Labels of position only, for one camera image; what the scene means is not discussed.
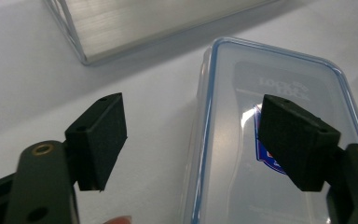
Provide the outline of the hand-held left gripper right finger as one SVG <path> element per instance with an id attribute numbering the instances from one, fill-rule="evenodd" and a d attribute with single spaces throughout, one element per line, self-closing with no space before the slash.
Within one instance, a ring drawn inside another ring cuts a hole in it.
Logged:
<path id="1" fill-rule="evenodd" d="M 323 188 L 340 132 L 290 100 L 266 94 L 258 140 L 302 191 Z"/>

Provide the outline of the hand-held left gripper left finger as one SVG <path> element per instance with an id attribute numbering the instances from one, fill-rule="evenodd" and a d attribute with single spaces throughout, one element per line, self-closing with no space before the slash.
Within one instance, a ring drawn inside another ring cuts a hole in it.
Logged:
<path id="1" fill-rule="evenodd" d="M 104 190 L 127 139 L 122 93 L 97 100 L 69 126 L 65 138 L 79 188 Z"/>

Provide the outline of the clear plastic lidded container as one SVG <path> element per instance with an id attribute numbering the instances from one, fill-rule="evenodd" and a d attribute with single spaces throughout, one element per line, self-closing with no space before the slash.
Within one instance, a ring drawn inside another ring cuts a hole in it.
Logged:
<path id="1" fill-rule="evenodd" d="M 307 109 L 358 143 L 343 72 L 314 56 L 238 38 L 204 54 L 180 224 L 332 224 L 325 190 L 303 192 L 256 137 L 266 94 Z"/>

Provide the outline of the silver metal box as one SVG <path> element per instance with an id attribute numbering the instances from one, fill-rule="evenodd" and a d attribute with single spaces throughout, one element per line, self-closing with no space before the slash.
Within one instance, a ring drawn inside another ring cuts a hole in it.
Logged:
<path id="1" fill-rule="evenodd" d="M 274 0 L 44 0 L 85 65 Z"/>

